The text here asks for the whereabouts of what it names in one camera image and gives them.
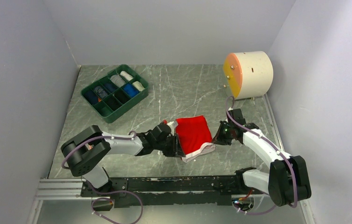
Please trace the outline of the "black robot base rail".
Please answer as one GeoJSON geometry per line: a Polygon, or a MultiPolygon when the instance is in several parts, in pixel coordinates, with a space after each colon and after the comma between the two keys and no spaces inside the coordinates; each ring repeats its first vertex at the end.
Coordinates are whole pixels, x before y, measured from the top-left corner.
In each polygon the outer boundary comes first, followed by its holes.
{"type": "Polygon", "coordinates": [[[83,182],[81,197],[109,197],[115,208],[152,205],[231,205],[239,198],[259,194],[242,183],[239,175],[120,177],[95,189],[83,182]]]}

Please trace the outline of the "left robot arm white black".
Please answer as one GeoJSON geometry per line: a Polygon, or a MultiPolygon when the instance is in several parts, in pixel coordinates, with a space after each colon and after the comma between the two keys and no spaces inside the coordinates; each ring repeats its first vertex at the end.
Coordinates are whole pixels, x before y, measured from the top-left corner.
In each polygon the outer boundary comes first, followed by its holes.
{"type": "Polygon", "coordinates": [[[111,191],[111,180],[99,162],[107,155],[128,154],[144,156],[154,150],[166,157],[185,157],[178,135],[164,122],[146,132],[130,131],[128,135],[103,132],[92,125],[80,132],[61,147],[64,160],[63,169],[68,169],[74,177],[83,177],[99,196],[111,191]]]}

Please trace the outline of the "red white underwear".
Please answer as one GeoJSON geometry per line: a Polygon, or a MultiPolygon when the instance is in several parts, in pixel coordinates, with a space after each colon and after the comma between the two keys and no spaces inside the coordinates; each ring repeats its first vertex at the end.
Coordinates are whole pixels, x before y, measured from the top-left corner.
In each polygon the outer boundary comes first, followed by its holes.
{"type": "Polygon", "coordinates": [[[183,153],[182,161],[188,163],[196,157],[211,153],[215,150],[212,135],[203,115],[176,119],[175,132],[183,153]]]}

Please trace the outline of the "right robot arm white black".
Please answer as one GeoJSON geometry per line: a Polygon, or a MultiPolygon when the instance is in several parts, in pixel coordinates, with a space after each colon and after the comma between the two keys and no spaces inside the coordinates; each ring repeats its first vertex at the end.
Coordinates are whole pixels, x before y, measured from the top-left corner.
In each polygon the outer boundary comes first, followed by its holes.
{"type": "Polygon", "coordinates": [[[306,161],[302,156],[283,152],[270,141],[254,123],[247,123],[241,109],[227,111],[212,139],[216,145],[231,145],[238,141],[251,149],[269,168],[265,173],[256,168],[242,168],[235,172],[234,187],[241,194],[256,189],[270,196],[276,206],[295,205],[311,197],[306,161]]]}

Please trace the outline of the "green compartment organizer tray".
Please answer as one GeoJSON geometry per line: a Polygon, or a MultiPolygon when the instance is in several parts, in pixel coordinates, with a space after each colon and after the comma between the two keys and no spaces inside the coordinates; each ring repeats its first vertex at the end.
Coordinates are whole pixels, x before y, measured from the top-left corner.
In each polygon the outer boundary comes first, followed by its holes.
{"type": "Polygon", "coordinates": [[[148,82],[127,64],[81,90],[81,96],[106,122],[113,123],[148,96],[148,82]]]}

